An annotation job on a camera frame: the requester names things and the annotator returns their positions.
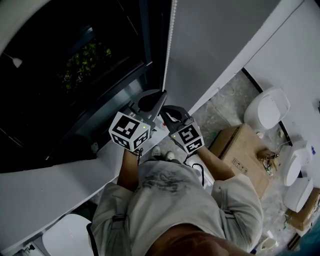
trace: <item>marble floor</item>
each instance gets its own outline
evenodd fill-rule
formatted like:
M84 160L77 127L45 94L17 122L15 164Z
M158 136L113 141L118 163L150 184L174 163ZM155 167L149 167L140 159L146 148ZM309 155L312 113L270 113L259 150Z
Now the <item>marble floor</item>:
M258 90L241 71L235 75L217 94L200 107L192 116L196 120L203 135L205 146L209 147L220 130L242 124L244 113L251 101L259 94ZM263 133L263 140L272 151L280 151L281 145L287 140L283 136L279 125ZM173 151L175 158L181 163L187 154L174 144L167 136L159 144L163 153ZM143 163L151 155L144 155ZM276 255L283 251L291 240L295 230L284 226L284 216L287 208L283 204L283 197L287 188L283 185L277 172L270 178L270 185L261 200L264 211L263 232L261 240L269 234L278 242L268 255Z

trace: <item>sneaker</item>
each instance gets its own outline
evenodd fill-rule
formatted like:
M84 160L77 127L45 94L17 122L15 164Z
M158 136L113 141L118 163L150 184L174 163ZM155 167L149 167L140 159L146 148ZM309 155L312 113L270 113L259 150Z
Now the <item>sneaker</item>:
M175 159L175 154L172 151L168 151L164 157L164 160L171 161L172 159Z
M159 146L154 146L152 149L151 155L154 156L161 156L161 149Z

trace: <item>brown cardboard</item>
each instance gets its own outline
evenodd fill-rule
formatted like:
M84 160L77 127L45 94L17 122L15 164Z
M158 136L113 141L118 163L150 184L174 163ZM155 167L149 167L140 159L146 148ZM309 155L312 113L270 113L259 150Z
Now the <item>brown cardboard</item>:
M247 124L222 130L210 147L235 174L249 177L260 199L269 185L269 175L257 159L257 152L263 149L267 146Z
M288 209L285 212L288 224L300 231L304 231L304 229L308 226L309 221L311 220L310 213L313 211L315 207L318 206L319 193L320 189L314 187L310 196L308 197L304 206L299 212L295 212L293 210Z

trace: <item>man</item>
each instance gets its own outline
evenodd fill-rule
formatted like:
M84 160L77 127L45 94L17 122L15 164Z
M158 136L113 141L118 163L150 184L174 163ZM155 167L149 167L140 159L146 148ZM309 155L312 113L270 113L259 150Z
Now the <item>man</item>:
M91 226L99 255L248 255L263 227L253 185L206 147L197 154L215 180L212 195L197 171L180 164L172 152L163 159L156 146L152 159L138 166L137 156L124 151L117 185L104 189ZM118 214L111 220L112 210L127 218ZM117 219L125 220L117 225Z

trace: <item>white toilet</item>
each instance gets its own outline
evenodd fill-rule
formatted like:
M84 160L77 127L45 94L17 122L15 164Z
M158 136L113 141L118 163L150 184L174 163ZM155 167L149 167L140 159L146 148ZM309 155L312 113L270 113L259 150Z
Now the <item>white toilet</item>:
M87 225L91 223L77 214L68 214L42 235L50 256L94 256Z
M300 212L313 188L312 178L297 178L284 195L284 205L296 213Z
M299 140L292 146L284 145L279 153L279 171L285 186L291 186L297 179L301 167L312 161L312 146L306 140Z
M244 122L255 132L269 130L288 113L290 102L281 88L272 87L259 94L247 107Z
M312 189L313 179L298 178L302 166L312 161L312 146L306 140L299 140L292 146L285 145L279 153L279 171L285 186L290 186L283 203L294 212L299 212L306 203Z

